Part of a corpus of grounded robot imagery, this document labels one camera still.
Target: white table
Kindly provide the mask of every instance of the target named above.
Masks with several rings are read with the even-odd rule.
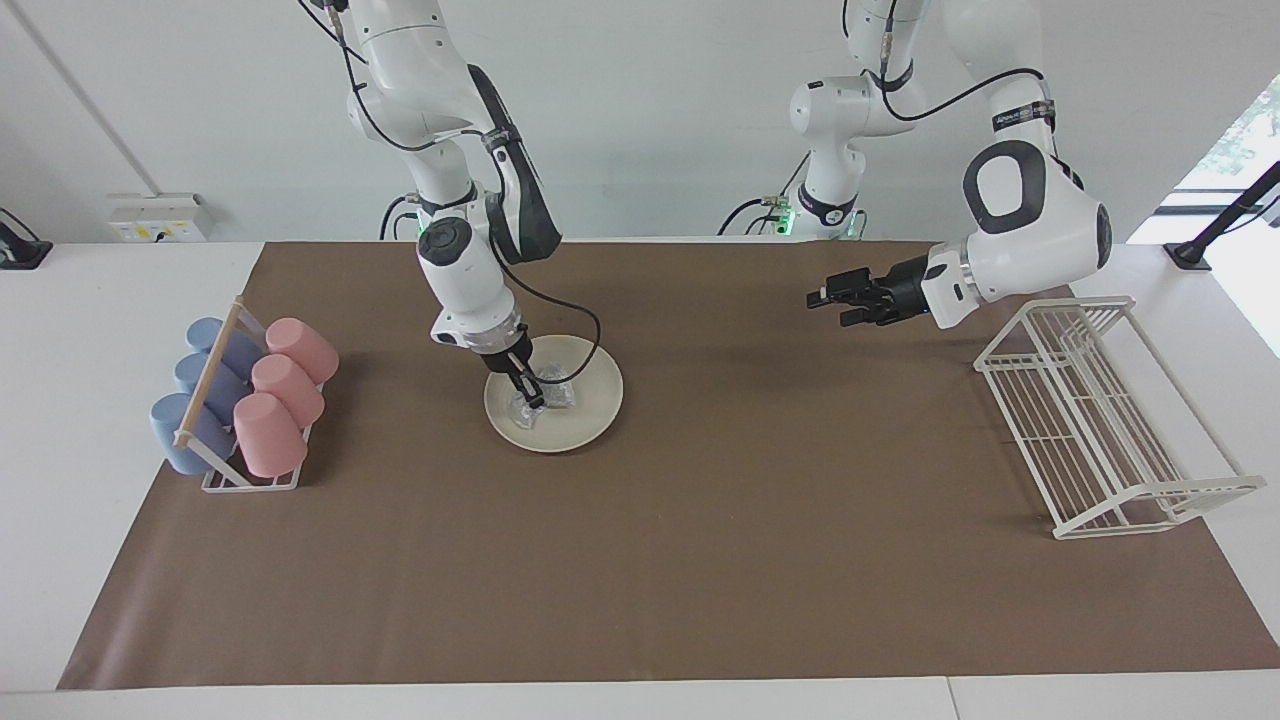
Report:
[[[1276,716],[1280,673],[44,694],[160,462],[146,413],[172,392],[183,331],[225,311],[260,251],[68,245],[36,273],[0,275],[0,307],[29,310],[24,322],[5,318],[0,343],[0,692],[33,693],[0,694],[0,717]],[[1212,275],[1152,263],[1158,252],[1117,247],[1106,272],[1074,290],[1137,297],[1139,319],[1210,423],[1249,471],[1280,486],[1280,359]],[[1272,488],[1219,510],[1210,527],[1280,637],[1276,519],[1280,489]]]

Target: wooden handle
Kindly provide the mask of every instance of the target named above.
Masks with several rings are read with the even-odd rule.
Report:
[[[196,423],[200,420],[200,410],[205,406],[205,400],[209,398],[209,389],[214,386],[214,374],[218,372],[218,364],[223,361],[223,355],[227,354],[227,346],[232,342],[232,333],[236,332],[236,325],[239,324],[241,313],[243,311],[244,297],[238,296],[232,302],[232,309],[227,313],[227,319],[223,320],[223,329],[218,333],[214,347],[209,350],[209,361],[205,363],[205,369],[200,373],[200,382],[196,383],[196,391],[191,393],[187,414],[182,416],[182,425],[174,433],[173,446],[178,450],[187,450],[191,438],[195,437]]]

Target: crumpled plastic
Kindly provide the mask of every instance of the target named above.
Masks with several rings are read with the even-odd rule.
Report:
[[[536,370],[539,378],[563,378],[568,373],[559,365],[548,365]],[[508,415],[517,427],[531,430],[538,425],[538,419],[548,410],[568,410],[577,406],[577,397],[573,395],[573,383],[543,384],[543,398],[547,401],[541,407],[534,409],[525,402],[525,396],[512,388]]]

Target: table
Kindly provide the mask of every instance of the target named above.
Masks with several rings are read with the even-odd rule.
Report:
[[[143,418],[147,398],[168,392],[168,370],[182,347],[180,341],[174,345],[161,338],[191,318],[220,314],[228,299],[243,287],[260,250],[259,245],[63,246],[41,272],[18,277],[10,273],[0,278],[0,304],[37,309],[32,320],[41,322],[40,325],[19,324],[17,331],[10,323],[6,329],[15,337],[0,347],[3,377],[23,378],[20,383],[8,384],[4,404],[6,425],[18,425],[22,430],[6,432],[0,439],[0,492],[4,493],[0,495],[0,541],[5,547],[0,555],[0,573],[6,578],[0,589],[0,612],[6,618],[0,626],[0,691],[38,692],[56,683],[159,461],[159,450],[146,424],[122,423],[120,418]],[[1137,297],[1139,318],[1161,343],[1174,372],[1192,388],[1210,421],[1249,470],[1280,478],[1280,447],[1271,439],[1275,423],[1267,421],[1268,415],[1274,418],[1272,409],[1280,407],[1280,360],[1211,275],[1180,274],[1156,261],[1160,252],[1153,247],[1119,247],[1108,269],[1079,283],[1075,291]],[[115,328],[113,323],[123,324]],[[1206,334],[1208,328],[1212,336]],[[1230,347],[1231,352],[1206,351],[1204,337],[1217,338],[1216,347]],[[92,402],[81,402],[78,389],[92,389]],[[63,438],[76,438],[76,447],[68,450]],[[101,482],[92,487],[73,483],[72,478],[83,477],[87,468],[97,468]],[[1274,635],[1280,634],[1280,568],[1270,561],[1268,548],[1280,541],[1280,528],[1271,521],[1280,510],[1277,506],[1280,496],[1262,492],[1210,518],[1224,552]],[[1112,693],[1167,697],[1171,693],[1161,688],[1170,682],[1153,676],[782,685],[840,687],[841,693],[850,693],[845,697],[870,698],[868,707],[877,708],[876,712],[932,697],[936,701],[931,703],[932,710],[916,707],[909,716],[986,717],[996,716],[992,708],[1000,707],[1002,698],[1015,698],[1020,693],[1023,697],[1061,693],[1074,698],[1074,705],[1064,705],[1064,711],[1079,714],[1079,697],[1089,697],[1102,703],[1100,707],[1114,710],[1116,706],[1106,700],[1114,700]],[[699,691],[708,693],[705,697],[746,697],[740,694],[746,692],[744,684],[699,685],[705,685]],[[762,687],[778,692],[780,684]],[[1199,697],[1215,703],[1213,698],[1252,703],[1234,706],[1234,715],[1261,717],[1277,701],[1280,674],[1181,676],[1176,687],[1181,700]],[[527,693],[529,698],[548,692],[536,685],[521,688],[509,692]],[[596,714],[603,706],[591,705],[593,693],[617,697],[620,706],[634,705],[636,688],[643,691],[645,687],[591,688],[584,688],[580,700]],[[652,697],[658,702],[667,692],[662,688],[654,687],[652,696],[644,693],[645,700]],[[67,716],[76,712],[76,707],[97,706],[100,701],[110,701],[114,706],[124,702],[136,708],[136,715],[142,715],[159,712],[165,703],[180,702],[183,697],[191,700],[192,692],[115,697],[4,696],[0,697],[0,715],[37,712],[46,707]],[[250,691],[195,692],[228,698],[218,702],[233,702],[230,698],[247,697],[244,693]],[[260,696],[262,702],[269,702],[268,696],[312,697],[317,691],[278,688],[261,692],[268,693]],[[378,694],[376,691],[348,692],[352,698],[369,697],[371,692]],[[385,697],[408,697],[401,694],[408,692],[387,689]],[[448,688],[417,692],[421,694],[411,702],[419,708],[454,697]],[[476,698],[477,712],[503,716],[500,702],[490,693],[458,692]],[[820,702],[819,694],[806,689],[797,697],[801,698],[797,702],[806,706]],[[732,705],[718,702],[708,701],[705,714],[732,715]],[[340,703],[317,705],[334,708]],[[767,703],[748,705],[768,712]],[[1139,705],[1143,714],[1130,716],[1170,716],[1160,712],[1158,702]],[[1004,707],[1016,706],[1006,703]]]

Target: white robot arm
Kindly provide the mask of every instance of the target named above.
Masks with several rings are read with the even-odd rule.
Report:
[[[1075,282],[1110,258],[1106,208],[1057,159],[1053,101],[1034,69],[1042,64],[1034,1],[940,3],[952,49],[982,83],[992,110],[996,143],[974,159],[964,179],[978,231],[883,278],[873,278],[869,269],[828,278],[809,296],[809,306],[852,306],[841,316],[846,327],[887,325],[929,313],[938,327],[951,328],[982,302]],[[937,111],[922,111],[923,95],[910,82],[915,31],[931,5],[863,0],[849,23],[850,51],[861,74],[826,78],[796,92],[792,124],[809,140],[813,159],[809,178],[792,199],[792,232],[844,234],[865,168],[852,142],[908,132]]]
[[[431,337],[471,350],[507,374],[531,407],[543,391],[529,366],[532,342],[507,265],[550,256],[561,242],[538,174],[489,77],[467,65],[436,0],[311,0],[329,13],[355,91],[347,111],[370,140],[408,165],[425,227],[417,255],[443,310]],[[351,27],[340,13],[349,10]],[[357,85],[348,36],[358,38],[372,85]],[[451,135],[476,135],[502,182],[485,191]]]

